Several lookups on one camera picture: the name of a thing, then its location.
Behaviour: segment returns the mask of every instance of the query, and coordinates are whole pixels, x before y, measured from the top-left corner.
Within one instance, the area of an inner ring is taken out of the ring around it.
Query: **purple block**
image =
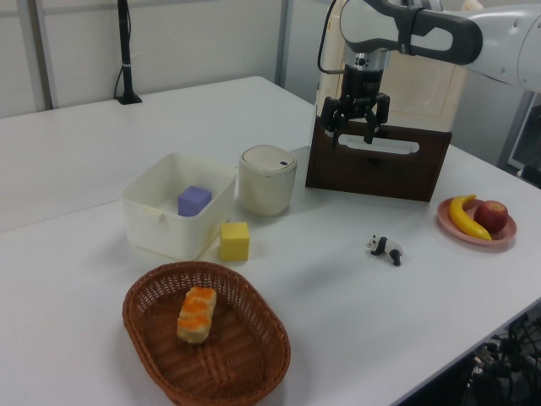
[[[208,190],[189,186],[178,195],[178,215],[183,217],[197,216],[212,200]]]

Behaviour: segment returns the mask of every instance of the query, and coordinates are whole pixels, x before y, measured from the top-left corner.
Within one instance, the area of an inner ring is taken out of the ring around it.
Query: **pastry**
[[[216,291],[193,287],[186,293],[177,320],[177,337],[187,343],[200,344],[209,337]]]

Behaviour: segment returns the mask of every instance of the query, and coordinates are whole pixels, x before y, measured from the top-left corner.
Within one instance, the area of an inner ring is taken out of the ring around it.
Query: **brown box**
[[[351,122],[340,134],[363,135],[365,123]],[[406,155],[365,151],[336,143],[316,118],[306,186],[366,195],[430,201],[451,133],[381,126],[378,138],[417,142]]]

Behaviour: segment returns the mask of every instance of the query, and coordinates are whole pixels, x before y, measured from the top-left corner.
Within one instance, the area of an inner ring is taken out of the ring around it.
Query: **panda figurine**
[[[402,247],[386,237],[376,237],[374,235],[366,246],[372,249],[370,251],[370,254],[372,255],[388,254],[392,258],[392,263],[395,266],[400,265],[400,256],[404,255]]]

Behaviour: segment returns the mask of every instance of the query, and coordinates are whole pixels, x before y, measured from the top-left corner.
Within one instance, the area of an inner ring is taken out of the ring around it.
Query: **black pole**
[[[141,103],[141,98],[134,93],[132,83],[132,63],[129,56],[128,0],[118,0],[118,23],[120,28],[120,51],[122,53],[122,75],[124,94],[117,97],[120,104]]]

